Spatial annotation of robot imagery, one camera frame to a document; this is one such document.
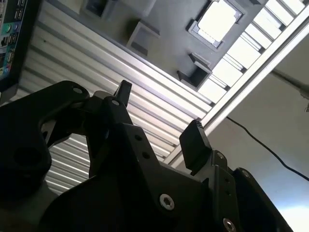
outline black cable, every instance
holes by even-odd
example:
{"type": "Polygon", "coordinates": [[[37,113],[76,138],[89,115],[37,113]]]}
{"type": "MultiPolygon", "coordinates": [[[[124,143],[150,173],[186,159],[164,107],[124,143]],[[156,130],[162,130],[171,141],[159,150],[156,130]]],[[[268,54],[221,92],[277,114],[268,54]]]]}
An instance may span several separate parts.
{"type": "Polygon", "coordinates": [[[258,142],[262,147],[264,147],[267,151],[269,151],[274,157],[277,158],[277,160],[279,160],[279,162],[288,170],[290,170],[291,172],[299,175],[300,177],[304,178],[305,180],[309,181],[309,178],[306,177],[305,175],[301,174],[300,172],[296,171],[295,169],[289,167],[288,165],[286,165],[283,160],[275,153],[273,152],[268,146],[266,146],[264,143],[262,143],[260,140],[258,140],[257,138],[255,138],[248,130],[247,128],[245,128],[243,125],[239,124],[238,122],[234,121],[233,119],[231,119],[230,117],[226,117],[228,120],[230,120],[231,122],[235,123],[237,126],[243,128],[247,134],[253,138],[256,142],[258,142]]]}

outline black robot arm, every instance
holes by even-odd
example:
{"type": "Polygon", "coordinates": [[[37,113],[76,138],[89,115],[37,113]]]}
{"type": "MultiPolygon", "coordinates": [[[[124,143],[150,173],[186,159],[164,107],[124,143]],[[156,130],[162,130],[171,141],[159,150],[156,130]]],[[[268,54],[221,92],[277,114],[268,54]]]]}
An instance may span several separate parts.
{"type": "Polygon", "coordinates": [[[38,231],[291,232],[254,177],[228,168],[200,122],[180,136],[191,175],[160,163],[126,110],[131,84],[89,97],[64,81],[0,108],[0,200],[26,202],[42,185],[49,148],[85,135],[89,179],[57,197],[38,231]]]}

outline white wall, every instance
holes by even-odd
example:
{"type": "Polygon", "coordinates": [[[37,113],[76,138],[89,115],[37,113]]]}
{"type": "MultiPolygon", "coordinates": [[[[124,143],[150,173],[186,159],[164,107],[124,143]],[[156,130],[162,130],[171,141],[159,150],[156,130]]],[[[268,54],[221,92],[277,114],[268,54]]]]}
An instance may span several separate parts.
{"type": "MultiPolygon", "coordinates": [[[[309,37],[277,69],[309,84],[309,37]]],[[[269,75],[230,117],[275,151],[292,168],[309,176],[308,101],[269,75]]],[[[309,182],[286,170],[268,151],[227,119],[209,136],[232,169],[249,170],[284,215],[294,232],[308,232],[309,182]]],[[[184,170],[182,163],[178,169],[184,170]]]]}

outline black metal bracket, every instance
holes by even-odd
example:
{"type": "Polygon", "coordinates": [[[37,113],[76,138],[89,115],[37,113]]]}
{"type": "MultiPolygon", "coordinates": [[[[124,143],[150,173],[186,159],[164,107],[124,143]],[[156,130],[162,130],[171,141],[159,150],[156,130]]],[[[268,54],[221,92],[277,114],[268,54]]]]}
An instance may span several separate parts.
{"type": "Polygon", "coordinates": [[[89,97],[65,81],[1,107],[0,203],[36,195],[48,148],[76,133],[87,138],[90,178],[49,205],[38,231],[291,231],[252,175],[231,171],[212,149],[200,122],[180,136],[191,176],[161,164],[126,110],[130,90],[123,81],[114,95],[89,97]]]}

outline bolt hole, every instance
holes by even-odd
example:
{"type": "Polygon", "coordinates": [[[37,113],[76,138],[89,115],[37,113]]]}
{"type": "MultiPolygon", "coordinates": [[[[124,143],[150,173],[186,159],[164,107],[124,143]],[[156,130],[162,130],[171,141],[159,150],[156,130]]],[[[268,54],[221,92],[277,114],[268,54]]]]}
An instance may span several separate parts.
{"type": "Polygon", "coordinates": [[[141,138],[139,135],[135,135],[135,139],[136,139],[137,141],[142,141],[142,138],[141,138]]]}
{"type": "Polygon", "coordinates": [[[143,157],[145,159],[149,159],[150,158],[150,155],[147,152],[143,152],[142,155],[143,155],[143,157]]]}
{"type": "Polygon", "coordinates": [[[171,206],[171,205],[172,205],[172,203],[170,202],[169,198],[167,198],[167,197],[165,197],[165,198],[163,199],[163,201],[164,201],[164,203],[165,203],[166,205],[168,205],[168,206],[171,206]]]}
{"type": "Polygon", "coordinates": [[[33,147],[19,148],[14,154],[15,162],[24,167],[37,165],[41,158],[41,154],[33,147]]]}

